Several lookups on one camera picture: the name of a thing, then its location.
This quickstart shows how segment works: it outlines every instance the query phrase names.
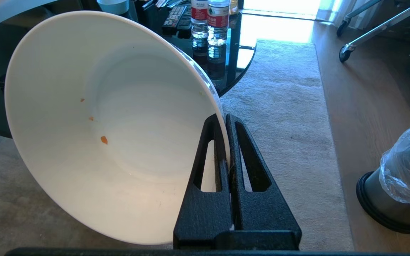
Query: bowl rim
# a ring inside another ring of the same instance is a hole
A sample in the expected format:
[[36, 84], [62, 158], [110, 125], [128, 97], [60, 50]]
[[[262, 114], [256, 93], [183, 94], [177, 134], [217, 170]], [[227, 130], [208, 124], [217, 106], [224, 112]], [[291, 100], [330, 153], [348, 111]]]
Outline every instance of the bowl rim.
[[[218, 93], [216, 92], [215, 87], [213, 86], [213, 83], [211, 82], [210, 78], [208, 78], [208, 76], [205, 74], [205, 72], [203, 71], [203, 69], [197, 64], [195, 63], [193, 60], [187, 60], [183, 54], [181, 52], [179, 52], [173, 45], [171, 45], [169, 42], [167, 42], [165, 39], [163, 39], [161, 36], [159, 36], [158, 34], [156, 34], [155, 32], [151, 31], [150, 29], [146, 28], [145, 26], [126, 19], [124, 17], [115, 15], [115, 14], [111, 14], [111, 13], [105, 13], [105, 12], [101, 12], [101, 11], [93, 11], [93, 10], [79, 10], [79, 11], [71, 11], [71, 12], [67, 12], [67, 13], [61, 13], [55, 16], [52, 16], [46, 20], [41, 21], [39, 24], [37, 24], [36, 26], [34, 26], [30, 31], [28, 31], [27, 34], [25, 34], [23, 36], [23, 38], [20, 40], [20, 42], [18, 43], [17, 47], [15, 48], [12, 56], [10, 57], [10, 61], [9, 61], [9, 65], [7, 68], [7, 72], [6, 72], [6, 82], [5, 82], [5, 89], [4, 89], [4, 101], [5, 101], [5, 111], [6, 111], [6, 117], [7, 117], [7, 121], [8, 121], [8, 125], [9, 125], [9, 129], [12, 131], [13, 128], [13, 121], [12, 121], [12, 110], [11, 110], [11, 99], [10, 99], [10, 91], [11, 91], [11, 80], [10, 77], [12, 76], [16, 76], [16, 74], [13, 74], [13, 65], [14, 62], [16, 60], [16, 58], [18, 58], [20, 49], [23, 47], [25, 41], [32, 35], [35, 34], [38, 30], [42, 29], [47, 23], [50, 22], [54, 22], [58, 19], [63, 19], [69, 16], [101, 16], [101, 17], [105, 17], [105, 18], [111, 18], [113, 20], [116, 20], [118, 22], [123, 22], [126, 23], [128, 25], [132, 25], [140, 30], [142, 30], [143, 32], [145, 32], [146, 34], [150, 35], [153, 37], [153, 39], [156, 39], [158, 42], [161, 42], [167, 49], [169, 49], [172, 53], [174, 53], [176, 55], [176, 57], [181, 60], [181, 62], [189, 69], [190, 72], [192, 72], [192, 74], [194, 74], [194, 77], [196, 79], [196, 81], [198, 83], [200, 83], [202, 89], [205, 91], [205, 94], [207, 95], [208, 99], [210, 100], [211, 104], [213, 105], [213, 108], [215, 109], [216, 115], [218, 116], [218, 121], [221, 127], [221, 131], [223, 133], [223, 138], [224, 138], [224, 142], [225, 142], [225, 148], [226, 148], [226, 159], [227, 159], [227, 165], [229, 167], [230, 165], [230, 148], [229, 148], [229, 138], [228, 138], [228, 134], [226, 131], [226, 124], [224, 122], [224, 117], [223, 117], [223, 110], [221, 107], [221, 103], [218, 97]], [[23, 150], [20, 150], [19, 148], [19, 144], [18, 144], [18, 139], [17, 139], [17, 135], [16, 134], [12, 134], [12, 138], [13, 141], [15, 143], [15, 146], [17, 147], [17, 150], [23, 160], [23, 162], [25, 163], [26, 167], [28, 168], [29, 172], [31, 173], [31, 169], [28, 166], [28, 162], [25, 161], [28, 160], [27, 157], [24, 155]], [[40, 185], [40, 183], [37, 181], [36, 177], [33, 175], [33, 173], [31, 173], [31, 175], [33, 176], [33, 178], [36, 180], [36, 182]], [[70, 216], [72, 216], [75, 220], [77, 220], [78, 222], [82, 223], [83, 225], [87, 226], [88, 228], [91, 228], [92, 230], [104, 234], [108, 237], [114, 238], [116, 240], [120, 240], [120, 241], [124, 241], [124, 242], [128, 242], [128, 243], [136, 243], [136, 244], [140, 244], [140, 245], [161, 245], [161, 244], [166, 244], [166, 243], [171, 243], [172, 240], [168, 240], [168, 241], [155, 241], [155, 242], [150, 242], [150, 243], [143, 243], [140, 241], [135, 241], [135, 240], [124, 240], [122, 238], [119, 237], [115, 237], [113, 235], [109, 235], [106, 233], [103, 233], [102, 231], [96, 230], [93, 227], [90, 227], [88, 225], [86, 225], [85, 223], [83, 223], [81, 220], [77, 219], [73, 214], [70, 214], [64, 207], [62, 207], [61, 204], [59, 204], [55, 199], [53, 199], [49, 193], [47, 193], [47, 191], [45, 191], [43, 188], [42, 190], [58, 205], [62, 208], [62, 210], [64, 210], [65, 212], [67, 212], [67, 214], [69, 214]]]

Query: wooden floor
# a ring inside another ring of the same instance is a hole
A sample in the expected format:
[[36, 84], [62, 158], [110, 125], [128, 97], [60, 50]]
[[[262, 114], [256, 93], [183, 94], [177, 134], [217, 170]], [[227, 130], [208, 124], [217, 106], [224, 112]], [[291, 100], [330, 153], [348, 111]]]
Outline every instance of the wooden floor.
[[[357, 180], [376, 170], [382, 153], [410, 127], [410, 43], [376, 37], [342, 64], [340, 48], [359, 32], [348, 30], [337, 39], [328, 24], [271, 19], [265, 24], [291, 24], [292, 34], [281, 29], [280, 34], [258, 32], [259, 38], [316, 44], [355, 250], [410, 252], [410, 235], [372, 220], [355, 195]], [[309, 37], [298, 35], [309, 27]]]

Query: orange food crumb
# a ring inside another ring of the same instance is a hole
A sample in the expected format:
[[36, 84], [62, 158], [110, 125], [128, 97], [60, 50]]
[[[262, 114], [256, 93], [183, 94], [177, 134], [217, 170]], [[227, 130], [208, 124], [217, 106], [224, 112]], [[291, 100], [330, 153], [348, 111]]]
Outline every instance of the orange food crumb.
[[109, 141], [107, 141], [107, 138], [105, 136], [101, 137], [101, 141], [102, 141], [102, 143], [105, 143], [106, 145], [109, 144]]

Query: red bottle label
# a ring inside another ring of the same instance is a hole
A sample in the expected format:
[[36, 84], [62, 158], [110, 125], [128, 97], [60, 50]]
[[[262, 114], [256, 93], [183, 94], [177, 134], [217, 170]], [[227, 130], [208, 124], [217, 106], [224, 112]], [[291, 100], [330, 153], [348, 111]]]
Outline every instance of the red bottle label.
[[207, 19], [207, 0], [191, 1], [191, 16], [193, 19], [204, 21]]
[[227, 27], [229, 25], [229, 6], [208, 7], [208, 25], [212, 27]]

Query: curtain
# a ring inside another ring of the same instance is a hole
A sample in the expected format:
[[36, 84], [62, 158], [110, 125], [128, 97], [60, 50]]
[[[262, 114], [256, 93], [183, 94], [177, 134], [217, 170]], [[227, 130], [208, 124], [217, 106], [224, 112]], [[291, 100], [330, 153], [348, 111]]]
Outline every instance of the curtain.
[[[330, 21], [335, 26], [339, 26], [346, 14], [368, 1], [370, 0], [321, 0], [316, 19]], [[349, 27], [366, 29], [378, 7], [379, 4], [373, 5], [352, 18]]]

